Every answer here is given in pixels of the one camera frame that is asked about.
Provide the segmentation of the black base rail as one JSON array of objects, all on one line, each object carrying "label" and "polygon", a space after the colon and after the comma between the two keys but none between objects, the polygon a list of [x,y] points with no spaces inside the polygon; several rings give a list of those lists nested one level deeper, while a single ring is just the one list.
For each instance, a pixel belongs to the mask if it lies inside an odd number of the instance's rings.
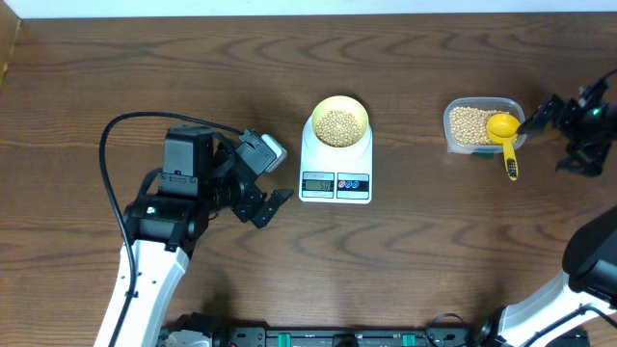
[{"label": "black base rail", "polygon": [[272,327],[264,321],[224,319],[192,313],[161,329],[161,347],[404,347],[483,346],[490,324],[438,320],[426,327]]}]

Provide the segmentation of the soybeans heap in bowl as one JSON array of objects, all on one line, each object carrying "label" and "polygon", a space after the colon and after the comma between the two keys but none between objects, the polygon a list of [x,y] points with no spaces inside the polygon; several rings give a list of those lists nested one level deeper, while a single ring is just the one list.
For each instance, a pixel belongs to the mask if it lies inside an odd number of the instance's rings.
[{"label": "soybeans heap in bowl", "polygon": [[315,126],[315,135],[331,147],[349,147],[362,137],[362,127],[352,113],[332,110]]}]

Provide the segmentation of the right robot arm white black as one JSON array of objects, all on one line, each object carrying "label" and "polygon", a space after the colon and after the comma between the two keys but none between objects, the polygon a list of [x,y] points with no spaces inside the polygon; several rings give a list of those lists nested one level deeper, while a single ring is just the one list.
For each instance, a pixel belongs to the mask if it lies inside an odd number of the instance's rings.
[{"label": "right robot arm white black", "polygon": [[[616,104],[599,96],[564,101],[552,95],[520,127],[537,133],[548,123],[569,143],[559,172],[597,177],[616,140]],[[482,328],[478,346],[547,346],[594,318],[614,326],[616,312],[616,209],[579,228],[562,258],[562,270],[523,301],[502,308]]]}]

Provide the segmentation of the clear container of soybeans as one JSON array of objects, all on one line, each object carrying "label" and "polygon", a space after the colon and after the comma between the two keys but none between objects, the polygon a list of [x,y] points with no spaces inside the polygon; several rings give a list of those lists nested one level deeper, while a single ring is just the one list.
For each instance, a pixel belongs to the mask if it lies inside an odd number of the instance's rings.
[{"label": "clear container of soybeans", "polygon": [[443,126],[447,151],[458,154],[502,153],[502,145],[487,135],[487,121],[495,114],[509,114],[520,122],[523,109],[509,98],[463,97],[452,101],[444,110]]}]

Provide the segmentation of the pale yellow plastic bowl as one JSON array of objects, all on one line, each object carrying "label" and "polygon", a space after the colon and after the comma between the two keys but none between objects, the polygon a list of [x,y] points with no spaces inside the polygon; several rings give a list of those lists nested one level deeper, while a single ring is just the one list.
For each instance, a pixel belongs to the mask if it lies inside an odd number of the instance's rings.
[{"label": "pale yellow plastic bowl", "polygon": [[313,110],[309,127],[315,135],[316,123],[329,111],[341,110],[352,113],[362,127],[362,137],[352,146],[358,144],[369,134],[368,114],[362,104],[355,98],[345,95],[335,95],[322,100]]}]

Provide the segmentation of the yellow plastic measuring scoop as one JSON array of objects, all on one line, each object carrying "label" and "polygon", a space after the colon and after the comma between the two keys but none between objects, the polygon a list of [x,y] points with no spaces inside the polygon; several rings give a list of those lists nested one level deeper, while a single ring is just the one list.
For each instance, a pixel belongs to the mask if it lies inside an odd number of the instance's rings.
[{"label": "yellow plastic measuring scoop", "polygon": [[486,133],[489,139],[502,145],[505,170],[508,177],[515,181],[519,177],[518,162],[514,150],[514,143],[518,136],[520,122],[512,115],[499,113],[489,117]]}]

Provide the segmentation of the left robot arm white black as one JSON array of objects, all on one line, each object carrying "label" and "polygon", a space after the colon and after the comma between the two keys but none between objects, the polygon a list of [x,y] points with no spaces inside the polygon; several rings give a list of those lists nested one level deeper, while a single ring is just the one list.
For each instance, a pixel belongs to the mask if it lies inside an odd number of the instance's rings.
[{"label": "left robot arm white black", "polygon": [[292,196],[262,192],[285,149],[270,135],[245,130],[234,142],[209,126],[168,130],[164,164],[149,172],[121,213],[119,272],[97,338],[98,346],[153,346],[198,239],[219,211],[265,227]]}]

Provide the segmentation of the white digital kitchen scale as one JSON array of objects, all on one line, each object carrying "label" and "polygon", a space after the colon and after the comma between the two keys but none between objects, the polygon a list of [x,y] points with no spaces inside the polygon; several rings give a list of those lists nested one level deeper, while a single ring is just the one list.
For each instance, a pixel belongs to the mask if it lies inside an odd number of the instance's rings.
[{"label": "white digital kitchen scale", "polygon": [[299,178],[299,199],[304,202],[368,204],[373,191],[373,138],[368,127],[349,147],[330,147],[305,124]]}]

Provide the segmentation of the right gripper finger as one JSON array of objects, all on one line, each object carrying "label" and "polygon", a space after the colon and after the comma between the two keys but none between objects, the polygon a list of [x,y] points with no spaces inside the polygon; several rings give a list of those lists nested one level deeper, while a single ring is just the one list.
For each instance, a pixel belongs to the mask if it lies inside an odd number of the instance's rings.
[{"label": "right gripper finger", "polygon": [[596,177],[603,172],[604,161],[605,147],[603,146],[568,147],[566,158],[556,164],[555,170],[562,173]]},{"label": "right gripper finger", "polygon": [[540,105],[534,114],[525,120],[517,129],[518,135],[537,135],[545,131],[550,124],[555,128],[565,110],[565,102],[558,95],[552,95]]}]

